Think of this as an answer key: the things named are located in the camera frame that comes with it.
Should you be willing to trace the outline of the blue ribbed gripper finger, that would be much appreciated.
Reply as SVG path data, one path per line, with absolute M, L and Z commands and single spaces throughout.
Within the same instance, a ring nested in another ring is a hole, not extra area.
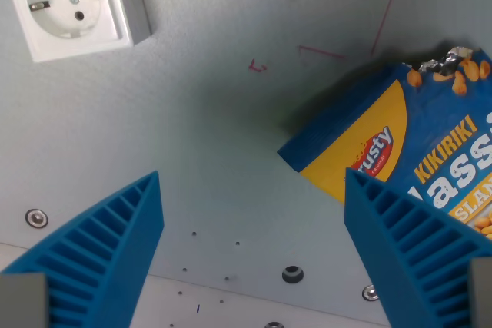
M 154 171 L 80 213 L 2 272 L 46 277 L 51 327 L 128 327 L 164 226 Z
M 422 200 L 347 169 L 344 224 L 392 327 L 470 327 L 470 262 L 491 242 Z

